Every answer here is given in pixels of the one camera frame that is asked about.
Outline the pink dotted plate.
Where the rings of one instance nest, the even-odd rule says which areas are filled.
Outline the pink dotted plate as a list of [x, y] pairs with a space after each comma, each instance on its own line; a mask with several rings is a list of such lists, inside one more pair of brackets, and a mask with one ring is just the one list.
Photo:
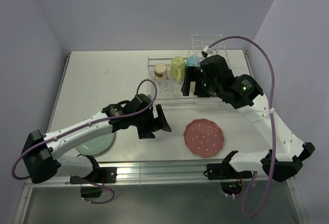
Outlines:
[[195, 119], [187, 124], [183, 138], [191, 153], [202, 158], [216, 156], [225, 144], [222, 129], [208, 119]]

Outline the yellow ceramic mug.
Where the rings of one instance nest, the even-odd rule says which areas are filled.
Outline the yellow ceramic mug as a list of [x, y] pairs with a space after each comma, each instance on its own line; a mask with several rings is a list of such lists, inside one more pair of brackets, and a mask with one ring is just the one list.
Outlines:
[[185, 76], [185, 60], [183, 57], [176, 56], [171, 61], [170, 76], [177, 82], [183, 82]]

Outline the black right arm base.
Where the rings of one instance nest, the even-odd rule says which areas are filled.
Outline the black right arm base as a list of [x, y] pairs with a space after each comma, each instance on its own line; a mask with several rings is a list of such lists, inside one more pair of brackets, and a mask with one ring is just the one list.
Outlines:
[[237, 172], [230, 164], [209, 163], [203, 175], [209, 180], [234, 180], [252, 178], [251, 171]]

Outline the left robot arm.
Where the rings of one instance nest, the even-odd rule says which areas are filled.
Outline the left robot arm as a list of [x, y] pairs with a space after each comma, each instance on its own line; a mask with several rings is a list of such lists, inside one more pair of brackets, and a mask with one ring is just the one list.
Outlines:
[[110, 104], [94, 116], [52, 133], [31, 132], [24, 144], [20, 159], [34, 184], [43, 183], [55, 175], [78, 176], [95, 182], [100, 167], [92, 156], [72, 157], [66, 153], [88, 141], [113, 134], [131, 126], [137, 128], [139, 139], [154, 139], [158, 130], [171, 132], [161, 105], [144, 94], [132, 100]]

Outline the metal tin cup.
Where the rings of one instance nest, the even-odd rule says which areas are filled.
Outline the metal tin cup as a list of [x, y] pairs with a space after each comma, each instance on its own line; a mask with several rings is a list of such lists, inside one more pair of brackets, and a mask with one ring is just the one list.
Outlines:
[[158, 83], [168, 79], [168, 70], [165, 64], [156, 64], [154, 66], [154, 80]]

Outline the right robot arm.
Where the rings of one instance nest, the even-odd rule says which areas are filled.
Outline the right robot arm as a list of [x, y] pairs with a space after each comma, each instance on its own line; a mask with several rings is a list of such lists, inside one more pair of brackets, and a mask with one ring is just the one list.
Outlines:
[[230, 152], [213, 171], [209, 179], [232, 179], [241, 174], [250, 178], [252, 172], [264, 172], [269, 178], [283, 182], [295, 176], [303, 161], [315, 151], [310, 142], [299, 139], [276, 114], [256, 80], [247, 74], [235, 77], [226, 60], [220, 55], [203, 59], [199, 66], [187, 66], [183, 96], [218, 97], [245, 116], [271, 146], [263, 152]]

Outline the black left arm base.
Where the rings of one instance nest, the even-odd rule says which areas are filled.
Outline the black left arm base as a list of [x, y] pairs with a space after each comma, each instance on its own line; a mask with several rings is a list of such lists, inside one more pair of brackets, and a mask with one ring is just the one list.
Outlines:
[[[71, 176], [70, 184], [80, 184], [80, 195], [83, 201], [92, 204], [105, 204], [115, 198], [115, 192], [107, 184], [116, 182], [116, 167], [100, 167], [86, 177]], [[110, 193], [108, 200], [99, 201], [103, 193]]]

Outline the clear drinking glass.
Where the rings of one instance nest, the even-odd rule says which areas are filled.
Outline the clear drinking glass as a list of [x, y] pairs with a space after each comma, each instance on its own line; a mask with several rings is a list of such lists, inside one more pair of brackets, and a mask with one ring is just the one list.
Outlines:
[[171, 98], [174, 95], [174, 83], [171, 80], [160, 82], [159, 89], [162, 98]]

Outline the blue ceramic mug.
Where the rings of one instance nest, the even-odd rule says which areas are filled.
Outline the blue ceramic mug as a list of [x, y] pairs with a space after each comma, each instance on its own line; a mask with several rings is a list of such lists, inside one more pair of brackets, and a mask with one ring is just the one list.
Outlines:
[[191, 55], [188, 57], [186, 61], [186, 66], [188, 67], [199, 67], [200, 66], [200, 58], [195, 55]]

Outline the green ceramic plate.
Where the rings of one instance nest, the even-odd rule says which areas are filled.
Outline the green ceramic plate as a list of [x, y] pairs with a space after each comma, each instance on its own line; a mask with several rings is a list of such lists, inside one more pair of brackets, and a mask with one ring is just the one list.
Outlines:
[[115, 134], [107, 134], [91, 139], [75, 149], [82, 155], [94, 156], [107, 150], [115, 139]]

